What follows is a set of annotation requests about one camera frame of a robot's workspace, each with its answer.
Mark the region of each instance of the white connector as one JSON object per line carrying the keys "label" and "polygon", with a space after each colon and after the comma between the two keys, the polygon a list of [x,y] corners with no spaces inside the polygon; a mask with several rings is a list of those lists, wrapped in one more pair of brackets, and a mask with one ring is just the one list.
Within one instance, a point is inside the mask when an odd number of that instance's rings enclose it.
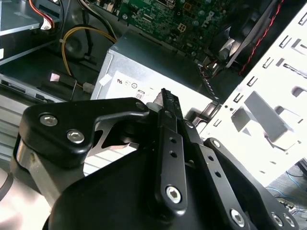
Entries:
{"label": "white connector", "polygon": [[84,83],[83,84],[83,91],[87,93],[93,93],[95,86],[90,83]]}

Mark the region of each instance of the bolt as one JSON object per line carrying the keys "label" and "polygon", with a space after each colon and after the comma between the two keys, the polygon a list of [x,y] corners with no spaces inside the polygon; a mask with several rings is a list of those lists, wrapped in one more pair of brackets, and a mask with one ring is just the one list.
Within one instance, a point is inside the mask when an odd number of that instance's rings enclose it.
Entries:
{"label": "bolt", "polygon": [[217,142],[216,140],[213,141],[213,144],[214,144],[216,147],[218,147],[218,148],[221,146],[220,143]]}
{"label": "bolt", "polygon": [[169,186],[166,188],[166,195],[175,204],[178,204],[181,201],[180,192],[173,186]]}
{"label": "bolt", "polygon": [[73,129],[67,133],[67,138],[72,143],[80,144],[84,141],[84,135],[82,132],[78,131],[77,129]]}
{"label": "bolt", "polygon": [[42,115],[39,119],[40,123],[42,123],[45,126],[56,126],[58,123],[58,120],[53,115]]}
{"label": "bolt", "polygon": [[243,216],[235,209],[231,209],[230,215],[232,220],[239,226],[239,227],[244,227],[245,226],[245,221]]}
{"label": "bolt", "polygon": [[287,214],[283,214],[283,217],[286,219],[286,221],[291,225],[291,227],[295,227],[295,224],[293,222],[293,220],[287,215]]}
{"label": "bolt", "polygon": [[275,214],[272,212],[272,217],[273,217],[273,220],[276,222],[276,224],[279,226],[279,227],[282,227],[283,226],[283,222],[282,220]]}
{"label": "bolt", "polygon": [[186,121],[186,124],[189,128],[194,128],[193,124],[190,121]]}

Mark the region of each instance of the red wire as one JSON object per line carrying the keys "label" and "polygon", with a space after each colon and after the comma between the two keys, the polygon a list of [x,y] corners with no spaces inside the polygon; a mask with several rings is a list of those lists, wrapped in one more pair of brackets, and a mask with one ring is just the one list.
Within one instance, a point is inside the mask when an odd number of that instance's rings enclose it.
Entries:
{"label": "red wire", "polygon": [[45,18],[50,24],[51,24],[51,27],[54,28],[54,22],[52,20],[52,18],[50,18],[48,15],[46,14],[43,14],[42,12],[40,12],[32,3],[32,0],[29,0],[29,4],[31,6],[31,8],[37,13],[39,14],[40,16],[42,16],[43,18]]}
{"label": "red wire", "polygon": [[277,11],[276,11],[275,15],[272,17],[269,26],[265,29],[263,36],[257,41],[256,45],[254,46],[254,48],[253,48],[253,50],[252,50],[252,52],[251,52],[251,55],[250,55],[249,58],[248,58],[247,63],[242,67],[241,71],[239,72],[239,75],[242,74],[242,72],[245,70],[246,66],[250,63],[252,57],[253,57],[254,54],[255,54],[255,51],[256,51],[257,47],[260,45],[261,41],[262,41],[262,40],[265,38],[265,36],[268,34],[268,31],[270,30],[270,27],[273,25],[276,16],[279,14],[279,11],[280,11],[280,8],[281,8],[283,2],[284,2],[284,0],[281,0],[281,2],[278,4]]}

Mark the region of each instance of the yellow wire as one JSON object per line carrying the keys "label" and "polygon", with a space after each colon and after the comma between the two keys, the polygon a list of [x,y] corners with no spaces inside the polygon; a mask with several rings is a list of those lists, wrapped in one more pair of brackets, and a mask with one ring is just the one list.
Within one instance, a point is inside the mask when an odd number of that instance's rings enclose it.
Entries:
{"label": "yellow wire", "polygon": [[109,40],[111,40],[112,42],[116,43],[116,39],[114,39],[113,37],[111,37],[110,35],[108,35],[107,33],[95,29],[95,28],[91,28],[91,27],[85,27],[85,26],[79,26],[79,27],[74,27],[72,29],[70,29],[63,37],[63,41],[62,41],[62,47],[61,47],[61,51],[62,51],[62,57],[63,57],[63,61],[64,61],[64,65],[66,68],[66,71],[68,72],[69,75],[72,76],[71,71],[69,70],[68,67],[68,63],[67,63],[67,59],[66,59],[66,54],[65,54],[65,43],[67,38],[74,32],[78,31],[78,30],[92,30],[92,31],[96,31],[97,33],[100,33],[101,35],[103,35],[104,37],[108,38]]}

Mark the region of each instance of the green circuit board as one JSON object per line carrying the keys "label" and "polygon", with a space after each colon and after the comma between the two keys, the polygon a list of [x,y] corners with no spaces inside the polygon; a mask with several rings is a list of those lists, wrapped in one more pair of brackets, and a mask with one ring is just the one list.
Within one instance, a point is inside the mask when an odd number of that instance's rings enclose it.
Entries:
{"label": "green circuit board", "polygon": [[202,62],[213,35],[235,3],[235,0],[122,0],[113,11],[120,20]]}

